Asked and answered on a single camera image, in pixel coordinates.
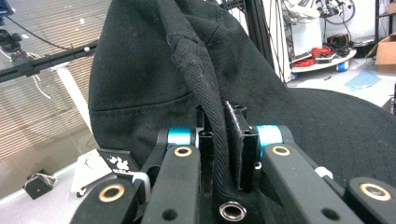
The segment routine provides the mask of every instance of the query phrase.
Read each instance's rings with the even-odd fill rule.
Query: window
[[[12,20],[54,44],[72,48],[99,38],[111,1],[8,2],[16,9]],[[4,22],[3,29],[22,37],[26,52],[44,57],[63,51],[6,18]],[[0,54],[0,70],[11,66]],[[92,57],[68,66],[87,102],[91,66]],[[57,73],[43,70],[37,76],[0,83],[0,198],[21,189],[29,174],[41,169],[54,173],[97,146]]]

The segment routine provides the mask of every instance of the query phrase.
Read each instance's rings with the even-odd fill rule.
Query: cardboard box
[[[392,2],[388,4],[388,14],[396,13],[396,2]]]
[[[396,33],[379,41],[375,64],[378,67],[378,72],[396,75]]]

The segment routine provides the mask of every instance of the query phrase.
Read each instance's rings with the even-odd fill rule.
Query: metal grommet
[[[375,184],[361,184],[360,189],[365,195],[379,201],[389,201],[392,198],[387,190]]]
[[[189,147],[178,147],[177,149],[175,149],[175,155],[179,157],[188,157],[191,155],[191,153],[192,150]]]
[[[117,193],[108,195],[109,191],[113,189],[117,190]],[[99,200],[103,203],[111,203],[119,199],[124,192],[125,192],[125,187],[123,185],[113,184],[105,187],[104,189],[102,189],[102,191],[100,191]]]
[[[290,150],[286,147],[273,147],[272,151],[278,156],[289,156]]]
[[[256,170],[260,170],[262,168],[262,163],[261,162],[256,162],[256,164],[254,165],[254,169]]]
[[[245,218],[247,210],[240,203],[227,202],[220,206],[220,214],[228,221],[236,222]]]

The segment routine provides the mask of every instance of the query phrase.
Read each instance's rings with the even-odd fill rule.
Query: black fabric
[[[202,105],[216,127],[214,211],[235,200],[247,208],[246,222],[259,223],[259,197],[237,192],[231,182],[225,100],[245,105],[251,125],[288,126],[300,148],[342,186],[360,175],[396,185],[391,114],[339,93],[288,90],[237,20],[213,3],[112,2],[90,82],[99,146],[132,150],[142,166],[158,131],[195,126],[195,107]]]

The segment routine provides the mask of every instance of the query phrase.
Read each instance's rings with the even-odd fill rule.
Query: blue paper
[[[359,91],[361,89],[370,88],[381,80],[380,77],[369,71],[361,71],[357,76],[350,79],[346,84],[351,91]]]

